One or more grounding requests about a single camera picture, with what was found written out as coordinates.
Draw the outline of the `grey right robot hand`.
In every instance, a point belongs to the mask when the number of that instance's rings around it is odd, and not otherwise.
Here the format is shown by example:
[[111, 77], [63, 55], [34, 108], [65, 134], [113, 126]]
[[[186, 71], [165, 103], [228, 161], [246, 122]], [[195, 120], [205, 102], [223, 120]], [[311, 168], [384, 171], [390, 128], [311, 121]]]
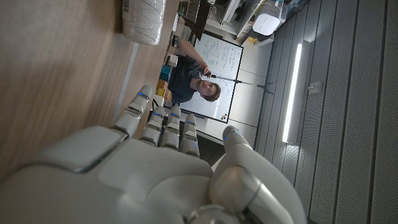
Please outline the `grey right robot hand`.
[[200, 159], [196, 121], [157, 107], [143, 86], [109, 128], [72, 134], [1, 181], [2, 223], [306, 223], [292, 184], [234, 126], [224, 156]]

